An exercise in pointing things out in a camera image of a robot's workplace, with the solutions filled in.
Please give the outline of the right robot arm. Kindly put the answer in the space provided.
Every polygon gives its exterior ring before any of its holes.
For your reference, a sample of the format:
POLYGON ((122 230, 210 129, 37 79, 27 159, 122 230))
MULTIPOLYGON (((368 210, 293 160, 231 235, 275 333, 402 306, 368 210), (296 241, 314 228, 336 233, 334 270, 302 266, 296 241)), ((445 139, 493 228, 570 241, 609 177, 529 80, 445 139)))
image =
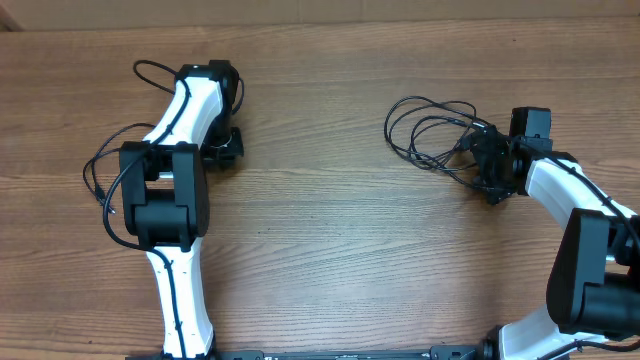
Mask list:
POLYGON ((567 359, 586 347, 632 352, 639 337, 639 216, 614 201, 567 152, 553 148, 547 108, 512 111, 508 134, 473 119, 461 140, 479 167, 476 186, 497 204, 518 194, 540 203, 563 230, 546 300, 494 330, 468 359, 567 359))

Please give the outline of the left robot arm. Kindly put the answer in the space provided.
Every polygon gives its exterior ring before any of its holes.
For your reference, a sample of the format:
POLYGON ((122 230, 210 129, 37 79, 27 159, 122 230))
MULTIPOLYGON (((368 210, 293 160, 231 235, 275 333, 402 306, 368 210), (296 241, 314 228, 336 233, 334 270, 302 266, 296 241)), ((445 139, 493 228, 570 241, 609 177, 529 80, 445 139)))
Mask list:
POLYGON ((210 222, 207 173, 244 154, 230 124, 244 83, 228 60, 175 71, 173 99, 140 141, 119 150, 125 227, 153 269, 164 321, 162 359, 212 359, 215 330, 207 313, 201 249, 210 222))

